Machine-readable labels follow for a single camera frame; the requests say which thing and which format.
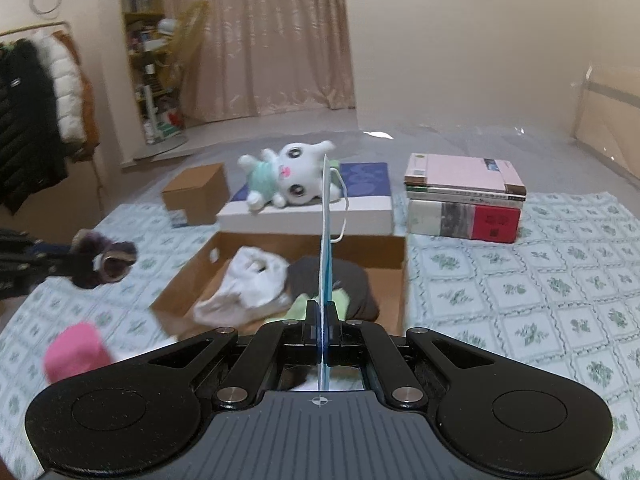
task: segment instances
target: pink cloth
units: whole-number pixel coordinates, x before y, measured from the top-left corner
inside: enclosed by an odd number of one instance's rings
[[[78,323],[68,327],[47,348],[44,371],[53,384],[113,362],[97,329],[89,323]]]

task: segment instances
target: white puffer jacket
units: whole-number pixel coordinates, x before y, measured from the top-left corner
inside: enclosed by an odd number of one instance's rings
[[[56,92],[58,129],[63,142],[84,142],[82,124],[82,79],[71,53],[53,36],[39,30],[30,40],[38,51],[38,60]]]

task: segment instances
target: book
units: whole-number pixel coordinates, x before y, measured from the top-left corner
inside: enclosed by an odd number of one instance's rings
[[[489,192],[526,198],[527,189],[506,160],[472,156],[412,153],[404,174],[406,186]]]
[[[483,204],[498,207],[522,209],[524,200],[500,197],[497,194],[474,192],[451,192],[451,190],[424,190],[423,188],[406,186],[406,196],[412,200],[432,200],[436,202],[457,202],[461,204]]]
[[[412,234],[513,243],[520,209],[481,204],[409,200],[407,230]]]

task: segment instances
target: stuffed toy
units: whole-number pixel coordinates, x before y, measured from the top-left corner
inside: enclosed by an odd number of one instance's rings
[[[303,205],[322,195],[322,164],[324,156],[334,149],[330,140],[319,144],[287,144],[276,154],[262,150],[258,160],[243,155],[238,165],[246,173],[249,193],[246,203],[250,211],[259,211],[271,202],[282,208],[287,204]],[[340,198],[340,189],[331,184],[329,200]]]

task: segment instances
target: green cloth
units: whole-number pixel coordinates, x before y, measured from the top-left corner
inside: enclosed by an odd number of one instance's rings
[[[265,202],[269,202],[278,190],[276,176],[273,174],[273,166],[261,160],[246,179],[249,191],[257,191]]]
[[[309,301],[309,299],[308,295],[300,294],[285,314],[282,316],[270,317],[264,322],[269,323],[271,321],[282,321],[283,319],[305,319],[306,302]],[[347,317],[347,308],[349,307],[349,297],[347,296],[347,293],[343,289],[338,288],[332,292],[331,299],[335,303],[335,309],[338,311],[338,319],[340,321],[344,321]]]
[[[329,161],[329,167],[335,168],[336,170],[340,171],[340,161],[339,160],[335,160],[335,159],[334,160],[330,160]],[[333,172],[331,173],[331,182],[332,182],[332,184],[335,184],[337,187],[342,189],[342,184],[340,184],[340,179]]]

